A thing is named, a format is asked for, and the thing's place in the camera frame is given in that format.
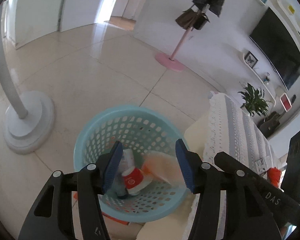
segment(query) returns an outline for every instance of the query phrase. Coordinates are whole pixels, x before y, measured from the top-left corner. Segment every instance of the stand base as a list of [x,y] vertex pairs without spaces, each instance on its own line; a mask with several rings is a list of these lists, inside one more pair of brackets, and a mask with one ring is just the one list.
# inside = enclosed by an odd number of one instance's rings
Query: stand base
[[27,154],[48,138],[54,122],[54,106],[52,100],[39,91],[24,92],[20,98],[28,115],[20,119],[10,105],[6,111],[4,138],[12,151]]
[[180,63],[179,61],[171,60],[169,59],[170,56],[168,56],[165,53],[158,53],[155,55],[155,59],[162,65],[165,66],[168,69],[171,69],[176,72],[182,72],[185,69],[185,65]]

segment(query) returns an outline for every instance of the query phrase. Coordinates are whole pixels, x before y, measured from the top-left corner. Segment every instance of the television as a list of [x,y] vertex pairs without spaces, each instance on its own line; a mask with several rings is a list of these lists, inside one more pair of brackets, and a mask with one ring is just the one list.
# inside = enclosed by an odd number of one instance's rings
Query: television
[[300,51],[290,33],[269,8],[250,39],[259,47],[289,90],[300,76]]

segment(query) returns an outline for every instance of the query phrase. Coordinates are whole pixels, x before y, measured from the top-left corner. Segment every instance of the laundry basket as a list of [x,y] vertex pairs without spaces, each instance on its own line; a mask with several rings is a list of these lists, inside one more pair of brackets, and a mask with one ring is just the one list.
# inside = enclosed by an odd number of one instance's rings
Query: laundry basket
[[[97,114],[83,128],[74,147],[74,169],[81,170],[108,153],[116,140],[123,148],[132,148],[137,167],[149,150],[175,156],[175,142],[183,139],[178,129],[160,114],[137,106],[109,108]],[[118,199],[110,189],[99,195],[101,210],[120,220],[149,222],[172,213],[186,197],[186,188],[175,188],[153,181],[137,196]]]

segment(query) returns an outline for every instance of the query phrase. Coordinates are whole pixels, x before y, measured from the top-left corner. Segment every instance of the white label tag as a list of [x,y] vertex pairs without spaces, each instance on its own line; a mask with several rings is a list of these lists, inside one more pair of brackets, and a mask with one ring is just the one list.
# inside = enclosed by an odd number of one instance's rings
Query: white label tag
[[255,164],[256,164],[257,174],[260,175],[261,173],[266,172],[271,168],[271,157],[267,156],[261,158],[260,160],[257,160]]

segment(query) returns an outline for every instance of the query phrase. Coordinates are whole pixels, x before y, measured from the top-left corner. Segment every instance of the picture frame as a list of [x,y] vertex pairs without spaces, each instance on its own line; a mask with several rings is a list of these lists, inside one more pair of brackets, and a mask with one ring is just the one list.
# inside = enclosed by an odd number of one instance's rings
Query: picture frame
[[250,68],[253,68],[256,65],[256,63],[258,62],[258,59],[249,51],[244,56],[244,61]]

